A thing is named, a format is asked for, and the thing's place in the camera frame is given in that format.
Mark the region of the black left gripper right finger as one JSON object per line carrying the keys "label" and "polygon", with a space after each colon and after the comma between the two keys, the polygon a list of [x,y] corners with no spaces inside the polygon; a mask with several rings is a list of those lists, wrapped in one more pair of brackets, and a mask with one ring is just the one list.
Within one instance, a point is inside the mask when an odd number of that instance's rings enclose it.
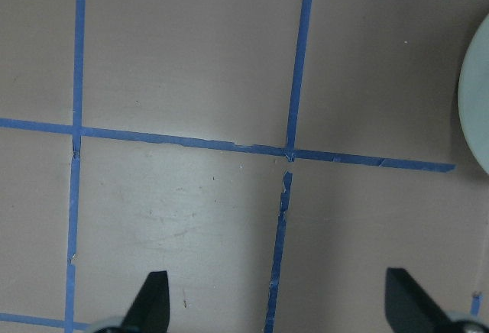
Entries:
{"label": "black left gripper right finger", "polygon": [[403,268],[387,268],[384,312],[393,332],[458,332],[453,322]]}

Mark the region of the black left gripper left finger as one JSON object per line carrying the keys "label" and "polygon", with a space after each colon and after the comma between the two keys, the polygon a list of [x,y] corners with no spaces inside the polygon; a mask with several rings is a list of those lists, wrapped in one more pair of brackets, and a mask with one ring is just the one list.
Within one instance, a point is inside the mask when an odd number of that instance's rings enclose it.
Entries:
{"label": "black left gripper left finger", "polygon": [[123,318],[122,332],[165,333],[170,324],[170,292],[167,271],[147,275]]}

